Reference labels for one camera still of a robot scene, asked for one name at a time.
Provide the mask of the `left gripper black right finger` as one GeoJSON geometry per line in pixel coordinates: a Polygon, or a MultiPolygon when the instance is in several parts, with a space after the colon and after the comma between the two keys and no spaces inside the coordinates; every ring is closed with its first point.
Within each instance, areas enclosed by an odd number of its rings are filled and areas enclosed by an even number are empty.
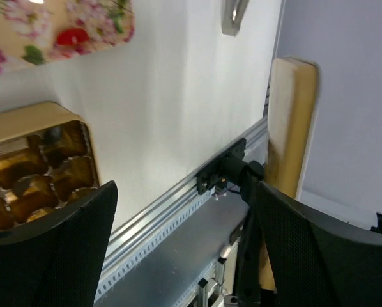
{"type": "Polygon", "coordinates": [[[281,306],[382,306],[382,234],[257,186],[281,306]]]}

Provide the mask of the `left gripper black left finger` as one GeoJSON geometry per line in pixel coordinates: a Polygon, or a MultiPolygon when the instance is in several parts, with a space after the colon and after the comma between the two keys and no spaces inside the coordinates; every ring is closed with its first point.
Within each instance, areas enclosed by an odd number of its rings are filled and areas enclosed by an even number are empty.
{"type": "Polygon", "coordinates": [[[118,201],[110,181],[0,232],[0,306],[92,306],[118,201]]]}

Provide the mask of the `silver tin lid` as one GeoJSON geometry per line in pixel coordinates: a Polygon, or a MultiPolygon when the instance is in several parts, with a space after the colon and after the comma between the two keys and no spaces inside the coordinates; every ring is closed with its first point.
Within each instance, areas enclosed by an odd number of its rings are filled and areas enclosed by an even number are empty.
{"type": "Polygon", "coordinates": [[[315,62],[293,56],[273,60],[264,180],[296,200],[302,191],[318,95],[315,62]]]}

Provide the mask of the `metal tongs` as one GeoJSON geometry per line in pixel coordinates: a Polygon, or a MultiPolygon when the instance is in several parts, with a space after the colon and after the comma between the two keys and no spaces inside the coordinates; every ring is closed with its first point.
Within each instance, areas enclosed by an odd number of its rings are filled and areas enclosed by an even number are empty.
{"type": "Polygon", "coordinates": [[[221,30],[224,35],[236,36],[249,4],[249,0],[225,0],[222,14],[221,30]]]}

